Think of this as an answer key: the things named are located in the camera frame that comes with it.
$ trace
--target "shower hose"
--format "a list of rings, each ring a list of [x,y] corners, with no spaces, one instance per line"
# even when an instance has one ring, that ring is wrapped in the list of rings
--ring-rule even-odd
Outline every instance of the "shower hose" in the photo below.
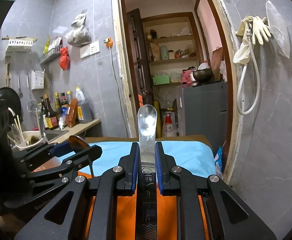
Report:
[[[260,81],[260,76],[259,76],[259,69],[257,68],[257,63],[256,63],[256,58],[254,55],[254,51],[253,51],[253,46],[252,46],[252,31],[249,29],[247,31],[247,38],[248,38],[248,43],[249,43],[249,48],[250,48],[250,52],[251,52],[251,56],[252,56],[252,61],[253,61],[253,65],[254,65],[254,69],[255,69],[255,74],[256,74],[256,80],[257,80],[257,91],[256,91],[256,96],[255,96],[255,100],[254,103],[252,104],[252,106],[247,110],[247,111],[243,111],[242,110],[242,102],[240,100],[240,94],[241,94],[241,90],[242,90],[242,86],[243,86],[243,82],[244,82],[244,78],[245,78],[245,74],[246,74],[246,70],[247,70],[247,64],[244,65],[243,67],[243,72],[242,72],[242,76],[240,79],[240,83],[238,85],[238,90],[237,90],[237,98],[236,98],[236,105],[237,105],[237,110],[241,115],[246,115],[249,114],[250,112],[253,111],[254,107],[256,106],[258,100],[259,100],[259,92],[261,89],[261,81]]]

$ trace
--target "light blue cloth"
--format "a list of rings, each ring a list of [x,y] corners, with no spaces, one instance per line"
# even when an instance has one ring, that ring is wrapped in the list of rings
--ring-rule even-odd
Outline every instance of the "light blue cloth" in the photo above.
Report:
[[[132,147],[131,142],[99,142],[90,143],[102,148],[102,156],[93,162],[95,176],[100,176],[104,171],[117,166],[122,156],[129,155]],[[162,141],[164,152],[175,158],[176,164],[189,170],[192,174],[207,178],[215,174],[215,164],[212,150],[202,142],[195,141]],[[60,158],[73,155],[74,152],[68,153]],[[89,167],[80,170],[90,174]]]

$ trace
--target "wall socket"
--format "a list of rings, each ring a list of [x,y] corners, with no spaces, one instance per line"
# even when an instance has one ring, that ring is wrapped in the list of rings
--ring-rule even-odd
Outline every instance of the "wall socket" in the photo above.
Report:
[[[89,44],[89,55],[95,54],[97,52],[100,52],[99,48],[99,41],[95,41],[91,44]]]

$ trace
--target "dark pot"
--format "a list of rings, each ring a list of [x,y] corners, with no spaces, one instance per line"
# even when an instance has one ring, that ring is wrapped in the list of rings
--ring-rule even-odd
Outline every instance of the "dark pot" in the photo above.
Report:
[[[209,81],[212,78],[212,76],[213,71],[210,68],[193,71],[193,77],[197,82]]]

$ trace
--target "open door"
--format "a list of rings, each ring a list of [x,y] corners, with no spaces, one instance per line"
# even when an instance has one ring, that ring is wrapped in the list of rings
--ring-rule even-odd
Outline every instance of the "open door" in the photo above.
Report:
[[[134,68],[130,67],[130,70],[134,71],[134,73],[131,72],[131,75],[135,75],[136,77],[140,106],[153,105],[154,95],[151,85],[148,53],[139,9],[127,13],[127,23],[134,63]]]

